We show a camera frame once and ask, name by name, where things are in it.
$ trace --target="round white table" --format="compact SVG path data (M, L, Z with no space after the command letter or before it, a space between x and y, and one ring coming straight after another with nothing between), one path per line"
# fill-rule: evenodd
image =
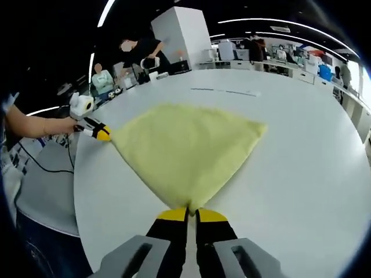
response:
M280 75L214 69L135 87L93 116L117 129L162 103L220 108L267 123L248 161L205 207L278 259L287 277L330 278L343 271L370 224L371 171L357 131L330 94ZM84 135L74 199L93 271L107 253L145 235L168 209L110 142ZM195 258L186 264L182 277L199 277Z

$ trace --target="yellow towel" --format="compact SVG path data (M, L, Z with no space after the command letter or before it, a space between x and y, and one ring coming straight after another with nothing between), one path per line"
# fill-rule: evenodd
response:
M217 109L165 104L113 131L111 138L164 203L189 206L193 213L241 167L265 130L265 124Z

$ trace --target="light strip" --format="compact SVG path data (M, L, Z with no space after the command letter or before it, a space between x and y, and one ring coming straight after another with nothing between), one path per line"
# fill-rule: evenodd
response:
M90 55L90 64L89 64L89 84L92 82L92 71L93 71L93 62L94 62L94 53Z
M27 114L27 116L32 116L32 115L35 115L35 114L38 114L38 113L41 113L41 112L58 109L59 107L60 106L55 106L55 107L50 107L50 108L47 108L47 109L42 109L42 110L39 110L39 111L35 111L35 112L32 112L32 113L29 113L29 114Z
M213 35L213 36L210 36L210 39L211 38L216 38L217 36L225 36L225 34Z
M99 22L98 22L98 28L101 27L106 20L106 17L108 15L108 12L112 8L112 5L114 4L115 0L108 0L106 6L104 7L103 13L100 16Z
M282 22L282 23L289 23L289 24L294 24L294 25L297 25L297 26L301 26L301 27L304 27L304 28L307 28L307 29L310 29L310 30L313 30L315 32L318 32L330 39L332 39L333 41L337 42L338 44L346 47L347 49L349 49L353 54L355 54L357 57L358 54L353 50L351 49L349 46L347 46L344 42L338 40L337 38L335 38L334 36L331 36L330 34L327 34L319 29L316 29L316 28L313 28L313 27L310 27L310 26L307 26L307 25L304 25L302 23L297 23L297 22L293 22L293 21L288 21L288 20L282 20L282 19L264 19L264 18L252 18L252 19L232 19L232 20L224 20L224 21L219 21L218 23L221 24L221 23L229 23L229 22L235 22L235 21L246 21L246 20L267 20L267 21L276 21L276 22Z
M348 59L346 59L345 57L343 57L342 55L336 53L334 50L331 50L329 48L327 48L326 46L323 46L323 45L320 45L316 42L312 42L312 41L309 41L307 39L302 39L302 38L299 38L297 36L290 36L290 35L286 35L286 34L279 34L279 33L271 33L271 32L256 32L257 34L266 34L266 35L276 35L276 36L286 36L288 38L293 38L293 39L299 39L301 41L304 41L304 42L309 42L313 45L317 45L323 49L326 49L328 52L331 52L332 54L336 55L337 57L340 57L341 59L343 59L344 61L347 61Z

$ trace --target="ceiling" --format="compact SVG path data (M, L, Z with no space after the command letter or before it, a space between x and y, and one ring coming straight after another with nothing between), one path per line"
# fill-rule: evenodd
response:
M90 54L104 65L121 59L118 44L126 36L150 36L150 22L170 7L183 6L203 11L210 35L246 36L246 31L273 31L270 26L288 26L290 35L305 38L330 49L343 48L323 35L290 24L267 21L219 21L247 17L283 19L310 25L339 38L353 49L362 49L359 23L349 20L352 6L339 2L310 0L215 1L215 0L116 0L104 25L97 28L107 0L11 1L6 10L13 14L7 60L16 72L37 72L55 85L69 82L88 73Z

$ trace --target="white cup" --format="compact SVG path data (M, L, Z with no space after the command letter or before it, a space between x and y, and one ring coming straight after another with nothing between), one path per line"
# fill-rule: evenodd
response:
M156 77L158 76L158 71L150 73L150 80L152 81L157 81Z

